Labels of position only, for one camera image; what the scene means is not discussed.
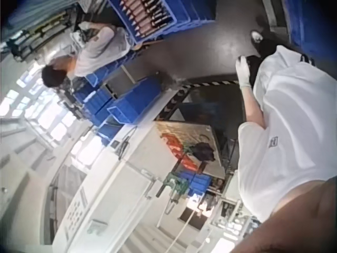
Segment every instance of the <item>white glove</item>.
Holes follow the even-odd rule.
[[[90,29],[90,24],[91,24],[91,22],[88,22],[88,21],[83,21],[83,22],[81,22],[80,24],[78,24],[78,26],[79,26],[79,28],[81,29],[81,30],[89,30]]]
[[[249,77],[251,75],[249,66],[247,63],[247,58],[245,56],[240,56],[235,63],[237,78],[239,80],[240,88],[252,87],[249,83]]]

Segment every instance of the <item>sleeve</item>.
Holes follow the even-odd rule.
[[[249,162],[253,153],[259,149],[262,135],[265,130],[254,122],[245,122],[239,126],[239,152],[240,163],[244,165]]]
[[[92,58],[98,57],[115,36],[115,32],[110,27],[102,28],[99,33],[90,39],[84,49]]]

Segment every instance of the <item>black hair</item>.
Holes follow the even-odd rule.
[[[65,70],[55,70],[52,65],[46,65],[41,72],[41,78],[48,88],[59,87],[67,76]]]

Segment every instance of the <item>red object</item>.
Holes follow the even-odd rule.
[[[169,133],[163,133],[161,138],[166,142],[167,146],[173,153],[173,155],[179,159],[184,155],[184,145],[179,141],[179,139]],[[198,166],[189,158],[187,155],[181,161],[181,164],[188,170],[197,171]]]

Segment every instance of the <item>gray floor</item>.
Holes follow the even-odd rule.
[[[261,31],[261,20],[267,21],[262,0],[218,0],[215,23],[171,35],[125,67],[135,80],[157,71],[184,79],[233,79],[236,58],[256,54],[250,31]],[[122,70],[113,73],[109,83],[118,95],[133,86]]]

